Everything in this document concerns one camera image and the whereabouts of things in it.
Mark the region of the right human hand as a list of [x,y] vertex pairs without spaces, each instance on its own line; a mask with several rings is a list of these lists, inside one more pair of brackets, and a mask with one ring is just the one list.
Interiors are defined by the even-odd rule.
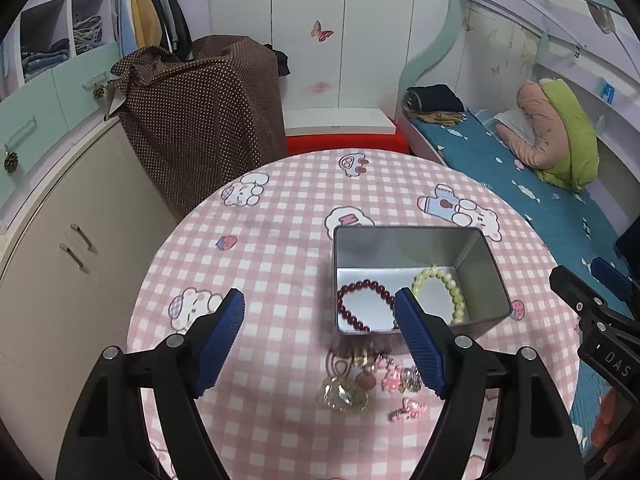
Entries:
[[596,448],[602,448],[608,440],[608,435],[610,434],[610,429],[616,415],[616,399],[616,390],[610,389],[601,400],[600,413],[591,431],[591,442]]

